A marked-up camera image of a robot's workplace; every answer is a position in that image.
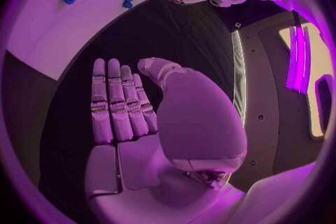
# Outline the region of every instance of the purple light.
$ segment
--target purple light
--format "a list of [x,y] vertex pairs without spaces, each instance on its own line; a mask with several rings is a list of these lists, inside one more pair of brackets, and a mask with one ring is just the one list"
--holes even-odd
[[290,66],[288,68],[288,76],[286,81],[286,88],[291,90],[293,89],[296,74],[296,34],[294,27],[290,27],[290,37],[291,37],[291,55],[290,55]]
[[308,27],[304,28],[304,39],[305,39],[305,72],[304,77],[302,80],[302,85],[300,89],[300,93],[307,94],[308,85],[309,85],[309,78],[310,78],[310,66],[311,66],[311,56],[310,56],[310,39],[309,39],[309,32]]
[[296,27],[296,73],[293,90],[300,92],[305,70],[305,40],[301,26]]

